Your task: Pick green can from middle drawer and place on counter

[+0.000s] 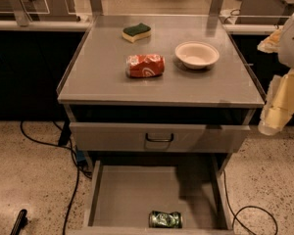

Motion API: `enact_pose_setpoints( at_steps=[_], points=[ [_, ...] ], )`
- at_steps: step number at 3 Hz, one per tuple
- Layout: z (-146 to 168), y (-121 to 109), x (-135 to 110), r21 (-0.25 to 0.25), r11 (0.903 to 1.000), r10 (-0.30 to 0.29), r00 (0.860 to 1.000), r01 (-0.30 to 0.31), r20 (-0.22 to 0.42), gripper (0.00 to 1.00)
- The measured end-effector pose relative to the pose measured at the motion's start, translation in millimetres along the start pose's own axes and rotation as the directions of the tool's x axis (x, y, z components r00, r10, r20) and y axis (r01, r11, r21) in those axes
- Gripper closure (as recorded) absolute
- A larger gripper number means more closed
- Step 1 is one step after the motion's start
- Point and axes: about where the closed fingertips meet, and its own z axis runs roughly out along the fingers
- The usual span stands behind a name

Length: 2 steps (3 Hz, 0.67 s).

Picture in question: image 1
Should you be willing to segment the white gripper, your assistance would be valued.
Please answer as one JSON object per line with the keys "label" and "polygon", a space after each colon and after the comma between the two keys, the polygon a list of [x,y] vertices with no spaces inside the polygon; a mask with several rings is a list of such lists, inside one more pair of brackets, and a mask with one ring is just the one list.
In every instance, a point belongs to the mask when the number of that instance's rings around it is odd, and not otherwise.
{"label": "white gripper", "polygon": [[282,31],[277,29],[262,40],[257,49],[264,53],[277,53],[279,61],[291,68],[284,76],[275,75],[269,84],[258,130],[265,135],[275,135],[294,115],[294,13]]}

